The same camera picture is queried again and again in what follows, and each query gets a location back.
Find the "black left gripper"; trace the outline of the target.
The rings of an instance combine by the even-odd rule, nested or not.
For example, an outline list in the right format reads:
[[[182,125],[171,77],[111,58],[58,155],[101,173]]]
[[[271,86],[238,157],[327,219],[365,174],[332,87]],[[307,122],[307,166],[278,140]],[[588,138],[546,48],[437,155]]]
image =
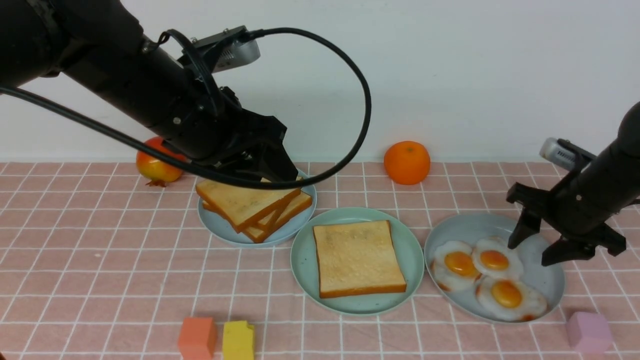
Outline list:
[[[212,115],[198,98],[160,89],[172,123],[161,127],[162,145],[213,173],[252,182],[294,182],[298,169],[285,150],[287,127],[272,115],[242,108],[229,87],[222,88],[222,112]]]

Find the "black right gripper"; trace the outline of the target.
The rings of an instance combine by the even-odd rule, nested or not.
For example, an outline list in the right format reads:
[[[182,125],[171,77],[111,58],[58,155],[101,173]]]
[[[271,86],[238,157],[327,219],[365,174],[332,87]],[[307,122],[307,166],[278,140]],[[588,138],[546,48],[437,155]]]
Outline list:
[[[523,241],[538,234],[542,222],[560,235],[542,252],[543,267],[588,261],[595,256],[598,246],[606,248],[612,256],[627,250],[626,237],[606,223],[612,213],[590,204],[572,187],[544,190],[515,183],[508,190],[506,201],[518,203],[523,208],[509,236],[509,249],[516,249]]]

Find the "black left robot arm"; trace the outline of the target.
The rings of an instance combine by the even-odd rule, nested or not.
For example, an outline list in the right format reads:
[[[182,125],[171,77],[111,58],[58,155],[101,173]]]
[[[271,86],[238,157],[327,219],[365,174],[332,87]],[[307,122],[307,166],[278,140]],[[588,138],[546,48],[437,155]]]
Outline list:
[[[242,179],[294,181],[286,127],[243,109],[176,30],[158,40],[119,0],[3,0],[1,84],[64,74],[192,164]]]

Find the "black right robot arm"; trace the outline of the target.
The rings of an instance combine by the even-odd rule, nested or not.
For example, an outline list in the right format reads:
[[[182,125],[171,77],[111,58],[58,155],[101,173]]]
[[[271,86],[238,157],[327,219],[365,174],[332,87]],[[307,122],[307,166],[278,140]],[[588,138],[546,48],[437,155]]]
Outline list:
[[[561,138],[549,137],[539,151],[551,164],[567,171],[552,189],[515,183],[508,203],[522,206],[508,239],[516,249],[547,223],[560,237],[541,256],[544,267],[570,261],[588,261],[598,247],[611,256],[627,249],[624,235],[607,221],[622,209],[637,205],[640,194],[640,105],[626,113],[616,139],[599,155]]]

